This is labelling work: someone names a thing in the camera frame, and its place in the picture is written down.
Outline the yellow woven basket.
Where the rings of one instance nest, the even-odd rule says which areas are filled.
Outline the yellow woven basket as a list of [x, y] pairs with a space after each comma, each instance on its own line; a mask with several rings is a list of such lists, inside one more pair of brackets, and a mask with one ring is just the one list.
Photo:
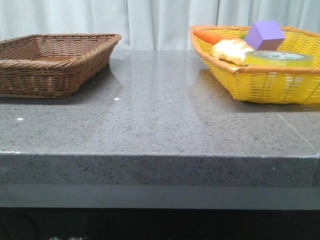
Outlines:
[[210, 55], [212, 44], [194, 35], [205, 30], [241, 37], [249, 26], [192, 25], [189, 28], [194, 51], [214, 77], [237, 100], [272, 104], [316, 104], [320, 101], [320, 35], [319, 33], [282, 26], [285, 40], [281, 51], [311, 55], [312, 67], [238, 66]]

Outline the white curtain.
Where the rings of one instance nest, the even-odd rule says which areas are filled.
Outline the white curtain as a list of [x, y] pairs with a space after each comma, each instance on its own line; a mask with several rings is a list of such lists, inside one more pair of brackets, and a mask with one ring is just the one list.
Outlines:
[[0, 37], [118, 33], [118, 50], [189, 51], [192, 25], [282, 26], [320, 30], [317, 0], [3, 0]]

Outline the yellow clear tape roll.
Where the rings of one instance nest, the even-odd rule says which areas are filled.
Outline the yellow clear tape roll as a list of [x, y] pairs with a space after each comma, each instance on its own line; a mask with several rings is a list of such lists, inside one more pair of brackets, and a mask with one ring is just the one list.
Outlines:
[[289, 51], [254, 50], [245, 54], [243, 65], [264, 65], [279, 67], [311, 67], [314, 57]]

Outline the bread roll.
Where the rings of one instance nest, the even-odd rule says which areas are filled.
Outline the bread roll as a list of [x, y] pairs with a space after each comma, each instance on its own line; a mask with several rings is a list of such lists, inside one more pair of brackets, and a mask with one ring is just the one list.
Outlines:
[[212, 46], [210, 54], [220, 60], [225, 60], [238, 66], [242, 66], [244, 64], [246, 53], [254, 50], [255, 49], [248, 45], [243, 39], [223, 39]]

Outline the orange toy carrot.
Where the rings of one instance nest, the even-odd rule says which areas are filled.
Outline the orange toy carrot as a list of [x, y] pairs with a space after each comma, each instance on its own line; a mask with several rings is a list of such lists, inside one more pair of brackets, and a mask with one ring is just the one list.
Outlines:
[[210, 43], [212, 45], [217, 44], [221, 40], [233, 40], [238, 39], [239, 37], [228, 34], [220, 34], [214, 31], [207, 31], [204, 29], [195, 29], [193, 30], [193, 34], [206, 43]]

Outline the brown wicker basket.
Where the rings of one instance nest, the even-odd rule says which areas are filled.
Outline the brown wicker basket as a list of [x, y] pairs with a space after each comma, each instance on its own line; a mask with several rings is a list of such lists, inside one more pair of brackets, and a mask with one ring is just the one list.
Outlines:
[[118, 33], [31, 34], [0, 42], [0, 95], [62, 99], [109, 64]]

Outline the purple cube block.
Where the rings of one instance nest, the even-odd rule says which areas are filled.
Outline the purple cube block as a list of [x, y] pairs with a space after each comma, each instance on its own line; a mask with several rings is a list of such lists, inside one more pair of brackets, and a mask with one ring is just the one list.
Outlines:
[[255, 21], [244, 40], [255, 50], [275, 51], [286, 39], [280, 25], [275, 20]]

